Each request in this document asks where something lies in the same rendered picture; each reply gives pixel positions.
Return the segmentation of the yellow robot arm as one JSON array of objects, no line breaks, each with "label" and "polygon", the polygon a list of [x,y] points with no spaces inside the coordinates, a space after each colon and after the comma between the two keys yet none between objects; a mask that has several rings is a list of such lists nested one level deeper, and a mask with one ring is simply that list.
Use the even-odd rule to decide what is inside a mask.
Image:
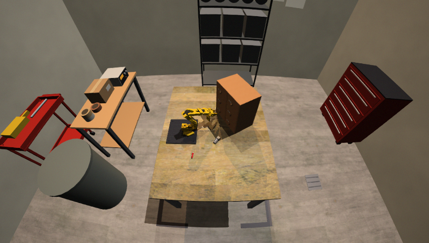
[{"label": "yellow robot arm", "polygon": [[192,130],[197,129],[197,121],[192,116],[195,116],[195,115],[202,116],[202,115],[208,115],[208,114],[209,114],[209,111],[207,108],[186,109],[185,112],[183,111],[182,112],[183,117],[191,122],[190,125],[188,124],[182,125],[182,130],[184,131],[183,135],[186,135],[189,137],[194,134]]}]

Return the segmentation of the dark brown wooden chest of drawers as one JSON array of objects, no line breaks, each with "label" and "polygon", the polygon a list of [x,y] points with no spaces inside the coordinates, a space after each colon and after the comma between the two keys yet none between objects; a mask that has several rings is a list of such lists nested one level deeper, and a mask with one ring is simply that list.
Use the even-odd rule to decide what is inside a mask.
[{"label": "dark brown wooden chest of drawers", "polygon": [[234,134],[253,124],[261,95],[238,74],[217,80],[229,95],[239,104]]}]

